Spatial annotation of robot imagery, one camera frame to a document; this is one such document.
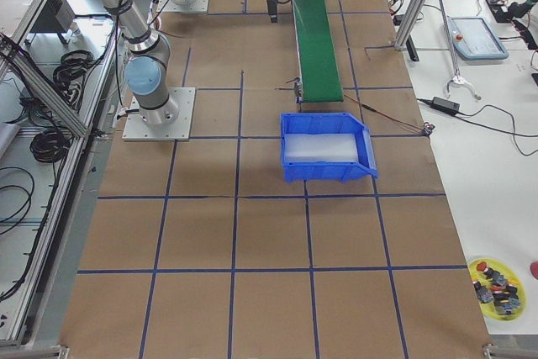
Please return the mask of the grey reach grabber tool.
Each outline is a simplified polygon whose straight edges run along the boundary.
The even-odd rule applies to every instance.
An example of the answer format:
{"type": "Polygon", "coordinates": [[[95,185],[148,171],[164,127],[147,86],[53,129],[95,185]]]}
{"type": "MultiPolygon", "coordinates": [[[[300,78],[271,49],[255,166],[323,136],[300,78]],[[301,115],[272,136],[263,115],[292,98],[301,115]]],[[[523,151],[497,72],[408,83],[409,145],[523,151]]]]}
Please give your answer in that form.
{"type": "Polygon", "coordinates": [[[443,2],[443,0],[438,0],[438,2],[439,2],[439,6],[440,6],[440,11],[441,11],[441,14],[442,14],[442,20],[443,20],[444,30],[445,30],[445,34],[446,34],[446,40],[447,40],[447,44],[448,44],[448,47],[449,47],[449,52],[450,52],[450,55],[451,55],[451,64],[452,64],[452,68],[453,68],[453,77],[446,84],[445,95],[446,95],[447,98],[449,98],[451,96],[451,89],[453,87],[464,87],[464,88],[467,88],[470,91],[472,97],[476,101],[480,101],[482,98],[477,93],[476,88],[467,79],[465,79],[461,74],[461,70],[460,70],[460,67],[458,65],[456,50],[455,50],[455,47],[454,47],[454,44],[453,44],[453,41],[452,41],[452,37],[451,37],[451,31],[450,31],[449,24],[448,24],[448,16],[446,14],[444,2],[443,2]]]}

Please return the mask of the right blue plastic bin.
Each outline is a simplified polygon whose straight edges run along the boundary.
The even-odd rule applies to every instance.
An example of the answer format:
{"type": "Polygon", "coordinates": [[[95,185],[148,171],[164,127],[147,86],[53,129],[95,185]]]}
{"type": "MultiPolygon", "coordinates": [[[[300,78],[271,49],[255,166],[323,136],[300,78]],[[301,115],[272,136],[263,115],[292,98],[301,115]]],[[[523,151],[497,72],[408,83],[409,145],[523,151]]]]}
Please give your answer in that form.
{"type": "Polygon", "coordinates": [[[281,163],[287,182],[378,177],[369,128],[349,113],[285,113],[281,163]]]}

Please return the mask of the green conveyor belt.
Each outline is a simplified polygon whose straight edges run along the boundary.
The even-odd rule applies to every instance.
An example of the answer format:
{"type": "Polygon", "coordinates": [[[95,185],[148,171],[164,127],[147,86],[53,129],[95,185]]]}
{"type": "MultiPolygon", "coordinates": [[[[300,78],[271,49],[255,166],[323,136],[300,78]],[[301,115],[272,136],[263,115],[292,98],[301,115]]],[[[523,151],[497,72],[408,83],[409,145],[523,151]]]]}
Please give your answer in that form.
{"type": "Polygon", "coordinates": [[[325,0],[293,0],[299,103],[341,102],[344,98],[325,0]]]}

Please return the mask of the yellow plate of buttons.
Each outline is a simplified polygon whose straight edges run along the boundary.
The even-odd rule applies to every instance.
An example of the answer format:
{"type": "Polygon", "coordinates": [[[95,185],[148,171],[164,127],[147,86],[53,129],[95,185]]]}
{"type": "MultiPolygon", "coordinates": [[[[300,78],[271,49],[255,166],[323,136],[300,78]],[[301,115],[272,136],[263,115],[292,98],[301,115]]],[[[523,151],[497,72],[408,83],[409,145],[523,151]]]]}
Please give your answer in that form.
{"type": "Polygon", "coordinates": [[[518,319],[525,311],[525,290],[507,265],[489,257],[467,264],[472,285],[485,317],[498,321],[518,319]]]}

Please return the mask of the blue teach pendant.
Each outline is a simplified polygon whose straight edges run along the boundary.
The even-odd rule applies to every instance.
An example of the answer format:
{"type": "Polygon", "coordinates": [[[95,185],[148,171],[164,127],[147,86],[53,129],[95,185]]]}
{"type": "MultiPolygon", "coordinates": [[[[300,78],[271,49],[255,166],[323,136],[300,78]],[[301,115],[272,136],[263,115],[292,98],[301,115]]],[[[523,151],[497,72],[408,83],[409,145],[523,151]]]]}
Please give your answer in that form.
{"type": "Polygon", "coordinates": [[[501,61],[508,51],[488,22],[481,17],[448,17],[449,32],[457,54],[467,61],[501,61]]]}

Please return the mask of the black power adapter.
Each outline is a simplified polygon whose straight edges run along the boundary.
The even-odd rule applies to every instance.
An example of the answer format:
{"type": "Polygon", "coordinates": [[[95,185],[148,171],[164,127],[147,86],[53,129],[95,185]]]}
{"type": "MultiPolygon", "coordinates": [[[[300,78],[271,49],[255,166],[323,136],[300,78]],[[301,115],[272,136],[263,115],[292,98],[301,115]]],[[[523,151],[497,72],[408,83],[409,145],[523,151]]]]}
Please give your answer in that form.
{"type": "Polygon", "coordinates": [[[433,97],[431,100],[431,107],[444,114],[454,116],[459,113],[460,104],[454,103],[448,99],[433,97]]]}

